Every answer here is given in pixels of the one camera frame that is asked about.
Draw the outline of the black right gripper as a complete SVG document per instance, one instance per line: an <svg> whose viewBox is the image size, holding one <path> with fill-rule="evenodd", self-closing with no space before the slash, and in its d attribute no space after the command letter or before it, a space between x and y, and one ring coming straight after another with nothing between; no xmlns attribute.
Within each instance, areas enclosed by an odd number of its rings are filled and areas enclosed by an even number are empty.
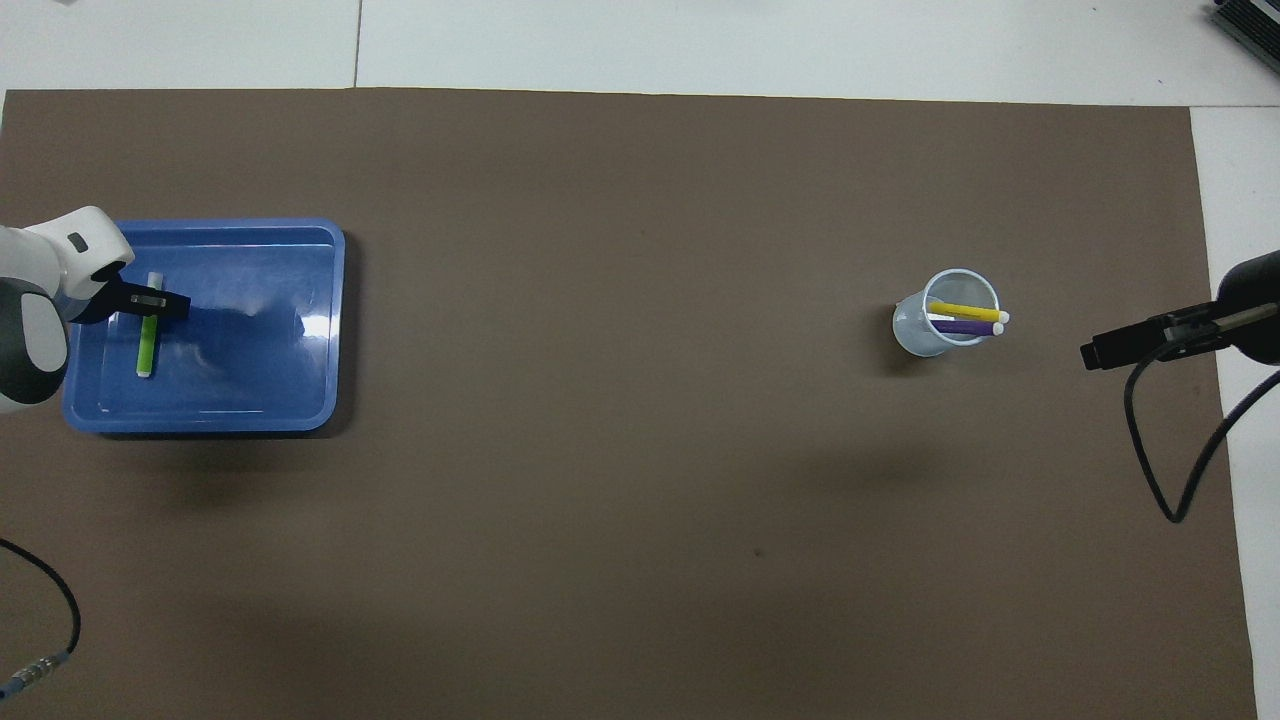
<svg viewBox="0 0 1280 720"><path fill-rule="evenodd" d="M1236 264L1216 299L1096 334L1080 346L1087 370L1138 364L1166 343L1161 363L1234 347L1256 363L1279 361L1279 251Z"/></svg>

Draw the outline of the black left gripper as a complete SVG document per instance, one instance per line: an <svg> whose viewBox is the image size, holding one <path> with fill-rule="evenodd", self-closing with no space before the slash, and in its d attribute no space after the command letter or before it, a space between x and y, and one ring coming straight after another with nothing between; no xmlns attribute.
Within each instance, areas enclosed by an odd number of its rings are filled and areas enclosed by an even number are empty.
<svg viewBox="0 0 1280 720"><path fill-rule="evenodd" d="M132 288L120 270L124 265L106 265L90 274L93 293L84 301L77 300L70 310L70 323L93 324L111 314L155 316L184 320L189 315L191 299L157 288Z"/></svg>

